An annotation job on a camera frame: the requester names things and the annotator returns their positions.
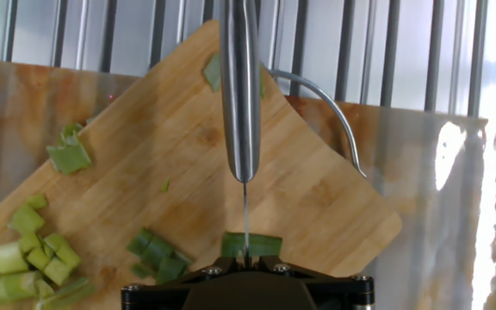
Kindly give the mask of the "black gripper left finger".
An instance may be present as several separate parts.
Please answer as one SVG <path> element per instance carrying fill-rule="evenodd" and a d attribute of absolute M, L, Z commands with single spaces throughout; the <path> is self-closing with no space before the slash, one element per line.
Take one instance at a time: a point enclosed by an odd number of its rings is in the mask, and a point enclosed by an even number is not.
<path fill-rule="evenodd" d="M 134 283 L 121 289 L 122 310 L 183 309 L 197 290 L 238 271 L 236 258 L 218 257 L 212 264 L 161 285 Z"/>

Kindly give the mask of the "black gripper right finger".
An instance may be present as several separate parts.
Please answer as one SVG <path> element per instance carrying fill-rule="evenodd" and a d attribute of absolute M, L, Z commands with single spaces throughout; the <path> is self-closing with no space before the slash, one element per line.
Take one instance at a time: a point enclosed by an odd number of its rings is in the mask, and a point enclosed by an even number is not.
<path fill-rule="evenodd" d="M 375 310 L 375 282 L 371 276 L 329 276 L 278 256 L 263 256 L 257 270 L 269 276 L 260 288 L 264 303 L 273 309 Z"/>

